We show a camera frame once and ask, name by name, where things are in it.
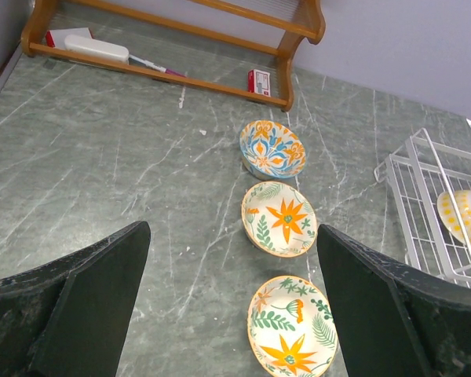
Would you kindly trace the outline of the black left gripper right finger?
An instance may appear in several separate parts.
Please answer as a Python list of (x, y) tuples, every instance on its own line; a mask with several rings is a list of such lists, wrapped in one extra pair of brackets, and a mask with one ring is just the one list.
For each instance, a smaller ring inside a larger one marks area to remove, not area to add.
[(351, 376), (471, 376), (471, 289), (374, 251), (330, 225), (316, 240)]

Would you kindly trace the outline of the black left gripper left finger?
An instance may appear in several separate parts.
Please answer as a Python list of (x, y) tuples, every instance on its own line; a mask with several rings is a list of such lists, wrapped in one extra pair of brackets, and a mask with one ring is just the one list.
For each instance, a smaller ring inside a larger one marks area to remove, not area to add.
[(0, 279), (0, 376), (114, 376), (148, 257), (135, 221)]

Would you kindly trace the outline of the yellow sun pattern bowl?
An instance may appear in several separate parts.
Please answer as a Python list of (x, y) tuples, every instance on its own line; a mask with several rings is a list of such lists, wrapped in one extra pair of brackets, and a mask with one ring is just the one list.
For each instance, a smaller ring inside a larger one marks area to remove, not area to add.
[(437, 198), (440, 220), (451, 235), (465, 244), (468, 236), (471, 246), (471, 190), (442, 192)]

